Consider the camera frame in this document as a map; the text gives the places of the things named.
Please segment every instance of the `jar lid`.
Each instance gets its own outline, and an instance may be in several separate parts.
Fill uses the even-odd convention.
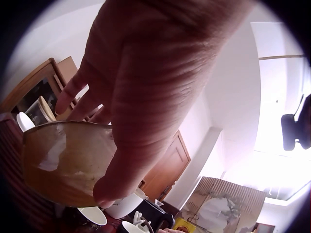
[[[49,122],[56,121],[56,118],[52,110],[50,109],[48,103],[45,101],[42,95],[39,96],[38,103],[39,103],[39,108],[42,114],[44,115],[44,117],[46,118],[46,120]]]

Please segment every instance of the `door handle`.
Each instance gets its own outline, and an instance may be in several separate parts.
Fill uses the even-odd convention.
[[[139,186],[139,188],[142,189],[145,185],[146,185],[146,181],[142,180],[141,181],[141,185]]]
[[[161,200],[161,198],[163,198],[163,196],[167,195],[166,192],[167,192],[171,187],[172,187],[172,186],[167,186],[167,187],[165,188],[165,190],[161,193],[160,197],[158,198],[159,201]]]

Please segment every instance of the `door frame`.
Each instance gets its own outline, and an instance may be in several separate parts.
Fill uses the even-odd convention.
[[[180,133],[179,130],[177,130],[176,134],[174,135],[173,141],[174,141],[177,137],[179,137],[179,140],[180,140],[180,142],[181,142],[181,145],[182,145],[183,150],[185,151],[185,154],[186,154],[186,157],[187,157],[187,159],[188,159],[188,162],[187,162],[186,166],[183,168],[183,170],[181,171],[181,173],[179,174],[179,176],[176,178],[176,180],[174,181],[174,183],[173,183],[173,184],[171,185],[171,187],[168,189],[168,191],[167,191],[163,196],[161,196],[161,198],[159,199],[159,201],[163,201],[163,200],[164,200],[164,198],[165,198],[165,197],[167,196],[167,194],[171,191],[173,185],[174,185],[174,184],[176,183],[176,181],[180,178],[180,176],[183,174],[183,172],[185,171],[185,169],[187,168],[187,166],[189,165],[189,163],[190,163],[190,161],[191,161],[191,158],[190,158],[189,153],[188,153],[188,151],[187,151],[185,142],[183,141],[183,137],[181,136],[181,133]]]

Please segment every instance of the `white mug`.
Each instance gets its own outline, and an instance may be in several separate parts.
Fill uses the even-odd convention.
[[[115,219],[123,218],[147,198],[148,197],[145,193],[141,189],[137,188],[131,195],[123,199],[116,200],[115,203],[111,207],[105,209],[105,211]]]

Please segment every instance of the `black kettle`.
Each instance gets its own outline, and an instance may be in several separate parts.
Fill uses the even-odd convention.
[[[163,221],[168,223],[168,228],[172,228],[175,223],[172,214],[168,214],[159,206],[146,199],[143,200],[142,203],[140,203],[139,206],[129,214],[129,216],[133,218],[136,211],[140,212],[147,221],[151,221],[151,227],[154,232],[157,232],[160,229]]]

